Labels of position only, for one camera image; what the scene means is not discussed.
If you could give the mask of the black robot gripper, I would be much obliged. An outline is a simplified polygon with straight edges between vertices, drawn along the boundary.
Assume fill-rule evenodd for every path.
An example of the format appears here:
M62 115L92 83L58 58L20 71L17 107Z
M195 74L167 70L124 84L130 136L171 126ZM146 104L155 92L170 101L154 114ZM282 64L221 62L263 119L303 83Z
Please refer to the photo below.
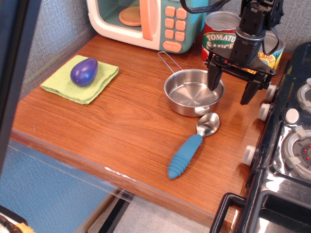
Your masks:
M265 36L264 33L259 36L238 33L232 49L210 47L206 59L208 88L216 89L223 72L247 81L241 105L247 105L258 90L268 88L276 72L258 58Z

